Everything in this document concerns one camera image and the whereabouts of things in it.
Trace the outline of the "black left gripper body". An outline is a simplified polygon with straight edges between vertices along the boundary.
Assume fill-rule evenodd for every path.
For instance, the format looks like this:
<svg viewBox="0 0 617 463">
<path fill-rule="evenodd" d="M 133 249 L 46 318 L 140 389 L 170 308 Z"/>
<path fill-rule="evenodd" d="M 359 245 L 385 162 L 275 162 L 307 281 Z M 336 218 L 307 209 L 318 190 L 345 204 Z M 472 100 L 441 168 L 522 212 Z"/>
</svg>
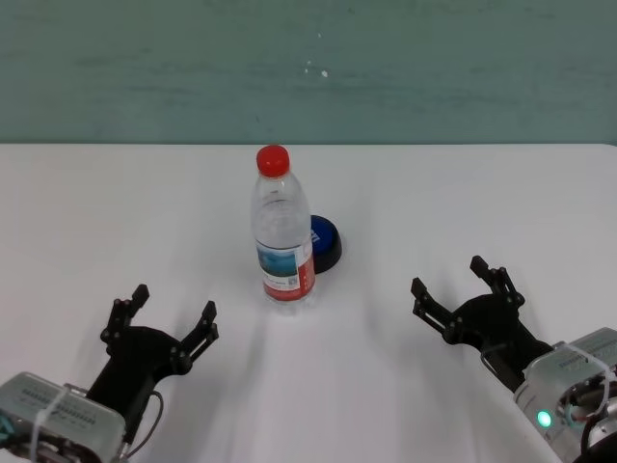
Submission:
<svg viewBox="0 0 617 463">
<path fill-rule="evenodd" d="M 100 337 L 109 360 L 89 388 L 87 399 L 119 413 L 124 433 L 134 435 L 156 385 L 188 372 L 188 348 L 148 327 L 107 328 Z"/>
</svg>

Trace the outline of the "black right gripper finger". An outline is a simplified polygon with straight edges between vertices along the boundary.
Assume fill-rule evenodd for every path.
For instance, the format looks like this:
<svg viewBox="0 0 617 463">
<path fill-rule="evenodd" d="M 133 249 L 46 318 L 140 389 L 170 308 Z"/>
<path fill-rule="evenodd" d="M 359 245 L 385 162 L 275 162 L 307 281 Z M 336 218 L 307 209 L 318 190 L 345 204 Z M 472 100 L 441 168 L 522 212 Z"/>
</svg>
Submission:
<svg viewBox="0 0 617 463">
<path fill-rule="evenodd" d="M 438 303 L 420 278 L 413 278 L 411 293 L 415 298 L 414 315 L 434 328 L 446 343 L 462 342 L 462 318 Z"/>
<path fill-rule="evenodd" d="M 505 267 L 491 268 L 483 258 L 473 256 L 469 268 L 490 288 L 492 294 L 504 296 L 506 302 L 517 309 L 524 304 L 524 297 L 516 290 Z"/>
</svg>

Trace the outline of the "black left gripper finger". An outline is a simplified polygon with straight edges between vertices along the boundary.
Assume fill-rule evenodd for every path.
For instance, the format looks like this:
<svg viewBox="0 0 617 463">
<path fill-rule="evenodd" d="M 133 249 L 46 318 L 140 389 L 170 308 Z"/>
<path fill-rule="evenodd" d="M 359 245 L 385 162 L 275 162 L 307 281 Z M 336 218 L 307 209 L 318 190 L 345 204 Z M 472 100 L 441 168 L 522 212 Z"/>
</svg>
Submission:
<svg viewBox="0 0 617 463">
<path fill-rule="evenodd" d="M 131 325 L 133 317 L 144 306 L 148 298 L 148 286 L 139 284 L 129 299 L 115 299 L 107 325 L 100 334 L 100 339 L 105 343 L 117 339 L 124 329 Z"/>
<path fill-rule="evenodd" d="M 217 307 L 208 301 L 193 330 L 173 347 L 173 372 L 188 373 L 201 354 L 219 338 Z"/>
</svg>

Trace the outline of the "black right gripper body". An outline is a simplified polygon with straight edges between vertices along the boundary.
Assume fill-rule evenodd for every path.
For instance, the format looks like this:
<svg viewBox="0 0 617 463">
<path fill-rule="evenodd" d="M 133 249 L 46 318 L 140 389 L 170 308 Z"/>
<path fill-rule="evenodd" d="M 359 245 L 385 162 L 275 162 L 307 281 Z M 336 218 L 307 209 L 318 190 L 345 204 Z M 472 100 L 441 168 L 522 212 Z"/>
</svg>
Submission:
<svg viewBox="0 0 617 463">
<path fill-rule="evenodd" d="M 519 387 L 524 371 L 535 359 L 552 352 L 519 320 L 519 309 L 502 295 L 485 294 L 470 299 L 455 311 L 462 318 L 461 343 L 480 352 L 485 367 L 505 387 Z"/>
</svg>

